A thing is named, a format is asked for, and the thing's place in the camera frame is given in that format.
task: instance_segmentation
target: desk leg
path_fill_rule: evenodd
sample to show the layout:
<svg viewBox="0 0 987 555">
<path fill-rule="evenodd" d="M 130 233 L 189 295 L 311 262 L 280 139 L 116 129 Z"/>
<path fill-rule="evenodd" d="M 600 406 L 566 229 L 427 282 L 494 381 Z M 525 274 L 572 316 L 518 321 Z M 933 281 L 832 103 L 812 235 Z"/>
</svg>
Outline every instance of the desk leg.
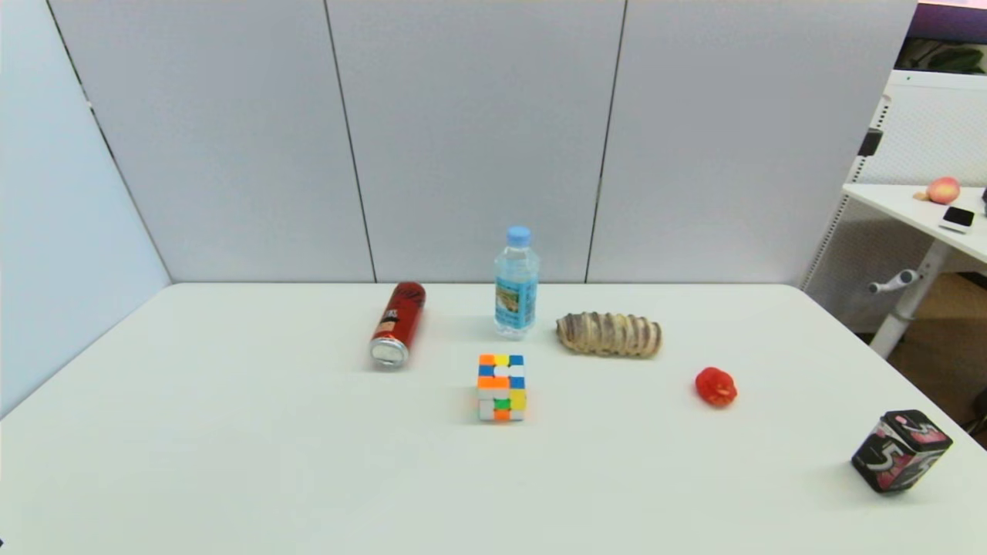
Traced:
<svg viewBox="0 0 987 555">
<path fill-rule="evenodd" d="M 919 267 L 918 281 L 905 289 L 898 304 L 895 304 L 891 313 L 884 318 L 877 334 L 871 340 L 871 349 L 882 358 L 887 358 L 894 350 L 894 346 L 898 345 L 901 336 L 905 335 L 908 325 L 915 319 L 915 311 L 918 310 L 936 276 L 943 269 L 950 251 L 951 247 L 938 239 L 932 247 L 929 247 L 929 252 L 926 253 L 926 258 L 922 259 L 922 266 Z"/>
</svg>

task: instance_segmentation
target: rubik's cube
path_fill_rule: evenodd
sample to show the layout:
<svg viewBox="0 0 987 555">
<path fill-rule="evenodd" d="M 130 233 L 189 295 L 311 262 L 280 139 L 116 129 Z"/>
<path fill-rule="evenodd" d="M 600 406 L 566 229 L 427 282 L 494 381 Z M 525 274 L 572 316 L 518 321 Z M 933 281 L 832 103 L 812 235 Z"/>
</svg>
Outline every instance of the rubik's cube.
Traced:
<svg viewBox="0 0 987 555">
<path fill-rule="evenodd" d="M 480 420 L 524 420 L 528 405 L 524 357 L 480 355 L 477 397 L 480 400 Z"/>
</svg>

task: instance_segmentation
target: cherry tomato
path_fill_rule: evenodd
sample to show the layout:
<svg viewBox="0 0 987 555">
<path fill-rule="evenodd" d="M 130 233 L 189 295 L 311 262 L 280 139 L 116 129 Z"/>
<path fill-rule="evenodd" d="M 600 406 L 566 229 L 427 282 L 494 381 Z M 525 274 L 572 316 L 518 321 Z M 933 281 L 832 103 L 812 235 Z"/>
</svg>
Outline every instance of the cherry tomato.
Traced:
<svg viewBox="0 0 987 555">
<path fill-rule="evenodd" d="M 730 374 L 710 366 L 696 376 L 696 391 L 707 403 L 715 407 L 725 407 L 737 396 Z"/>
</svg>

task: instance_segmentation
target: soda can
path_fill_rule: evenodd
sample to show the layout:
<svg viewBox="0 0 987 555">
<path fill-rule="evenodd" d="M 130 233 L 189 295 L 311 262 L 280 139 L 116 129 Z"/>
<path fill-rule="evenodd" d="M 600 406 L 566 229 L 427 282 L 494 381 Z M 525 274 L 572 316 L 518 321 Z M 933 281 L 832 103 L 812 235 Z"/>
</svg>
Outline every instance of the soda can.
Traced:
<svg viewBox="0 0 987 555">
<path fill-rule="evenodd" d="M 398 283 L 370 339 L 370 356 L 374 360 L 392 368 L 408 360 L 424 305 L 425 289 L 420 283 Z"/>
</svg>

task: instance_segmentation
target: water bottle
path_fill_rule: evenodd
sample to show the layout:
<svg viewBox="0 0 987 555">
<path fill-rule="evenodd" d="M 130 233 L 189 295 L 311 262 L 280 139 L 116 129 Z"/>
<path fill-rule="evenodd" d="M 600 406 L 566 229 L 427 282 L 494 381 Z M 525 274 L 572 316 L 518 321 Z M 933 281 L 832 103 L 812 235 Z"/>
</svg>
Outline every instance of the water bottle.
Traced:
<svg viewBox="0 0 987 555">
<path fill-rule="evenodd" d="M 531 230 L 521 225 L 507 229 L 507 247 L 496 264 L 496 330 L 510 339 L 522 339 L 535 324 L 538 255 L 531 250 Z"/>
</svg>

